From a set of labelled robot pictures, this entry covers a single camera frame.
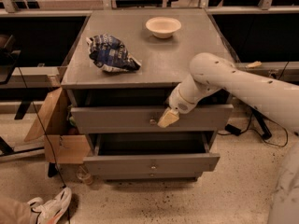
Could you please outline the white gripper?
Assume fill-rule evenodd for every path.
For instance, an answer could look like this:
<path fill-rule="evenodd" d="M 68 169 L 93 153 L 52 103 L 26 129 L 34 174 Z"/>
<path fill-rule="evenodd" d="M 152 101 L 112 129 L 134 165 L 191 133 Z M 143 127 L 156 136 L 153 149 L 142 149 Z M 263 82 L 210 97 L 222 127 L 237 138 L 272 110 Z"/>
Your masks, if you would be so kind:
<path fill-rule="evenodd" d="M 182 90 L 177 85 L 168 97 L 169 106 L 158 121 L 158 126 L 166 128 L 179 120 L 180 114 L 190 113 L 198 103 L 197 96 L 192 91 Z"/>

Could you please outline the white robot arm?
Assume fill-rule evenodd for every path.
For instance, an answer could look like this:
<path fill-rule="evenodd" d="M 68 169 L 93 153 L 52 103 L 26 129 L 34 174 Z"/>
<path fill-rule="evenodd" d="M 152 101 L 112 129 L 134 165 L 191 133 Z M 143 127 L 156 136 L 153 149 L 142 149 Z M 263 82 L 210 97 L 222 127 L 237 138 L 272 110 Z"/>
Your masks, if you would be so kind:
<path fill-rule="evenodd" d="M 299 87 L 241 71 L 211 53 L 199 53 L 190 72 L 171 92 L 169 107 L 158 121 L 162 128 L 192 111 L 199 101 L 224 89 L 293 133 L 299 133 Z M 278 169 L 267 224 L 299 224 L 299 145 L 290 148 Z"/>

